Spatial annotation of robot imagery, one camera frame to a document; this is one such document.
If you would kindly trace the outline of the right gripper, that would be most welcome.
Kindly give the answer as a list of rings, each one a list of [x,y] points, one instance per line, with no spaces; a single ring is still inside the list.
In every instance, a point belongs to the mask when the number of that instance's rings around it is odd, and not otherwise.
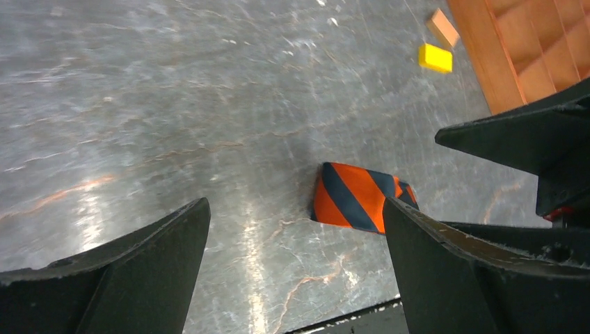
[[[588,267],[589,231],[581,228],[589,227],[589,148],[579,147],[588,140],[588,79],[510,111],[440,129],[438,145],[535,175],[543,170],[536,214],[561,228],[445,224],[544,260]]]

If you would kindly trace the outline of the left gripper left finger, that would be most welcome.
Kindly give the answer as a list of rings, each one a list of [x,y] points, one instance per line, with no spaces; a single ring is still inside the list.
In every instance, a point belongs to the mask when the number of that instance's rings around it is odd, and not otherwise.
[[[41,269],[1,274],[2,333],[181,333],[207,243],[206,198]]]

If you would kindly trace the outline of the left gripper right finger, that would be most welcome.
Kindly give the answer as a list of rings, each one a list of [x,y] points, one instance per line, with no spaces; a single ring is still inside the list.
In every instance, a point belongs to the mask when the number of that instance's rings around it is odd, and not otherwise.
[[[383,221],[411,333],[589,332],[589,266],[493,244],[395,198]]]

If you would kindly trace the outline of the orange navy striped tie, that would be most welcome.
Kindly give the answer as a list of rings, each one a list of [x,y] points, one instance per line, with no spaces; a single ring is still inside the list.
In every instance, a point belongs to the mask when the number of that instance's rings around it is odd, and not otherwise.
[[[383,208],[389,197],[414,209],[419,208],[410,185],[397,176],[325,162],[317,178],[310,219],[341,228],[384,234]]]

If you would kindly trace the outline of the wooden compartment tray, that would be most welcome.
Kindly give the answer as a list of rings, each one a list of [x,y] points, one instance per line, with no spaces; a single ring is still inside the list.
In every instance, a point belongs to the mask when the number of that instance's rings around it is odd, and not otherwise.
[[[589,78],[589,2],[448,1],[493,115]]]

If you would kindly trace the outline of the yellow block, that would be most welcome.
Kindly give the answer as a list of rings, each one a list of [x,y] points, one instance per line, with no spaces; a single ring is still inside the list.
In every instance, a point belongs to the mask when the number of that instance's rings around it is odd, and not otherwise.
[[[440,72],[450,73],[453,70],[453,54],[434,45],[423,44],[418,49],[418,63],[421,67]]]

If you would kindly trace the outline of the brown wooden block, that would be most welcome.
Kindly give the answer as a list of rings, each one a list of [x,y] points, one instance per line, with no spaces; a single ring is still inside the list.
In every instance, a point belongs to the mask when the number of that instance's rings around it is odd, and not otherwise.
[[[426,27],[445,49],[453,49],[460,39],[458,31],[440,8],[428,18]]]

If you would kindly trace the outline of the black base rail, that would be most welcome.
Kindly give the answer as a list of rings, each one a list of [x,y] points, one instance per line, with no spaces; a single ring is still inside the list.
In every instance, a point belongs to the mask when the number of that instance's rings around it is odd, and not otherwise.
[[[323,333],[409,333],[401,299],[363,308],[346,315],[321,321],[293,331],[289,334]]]

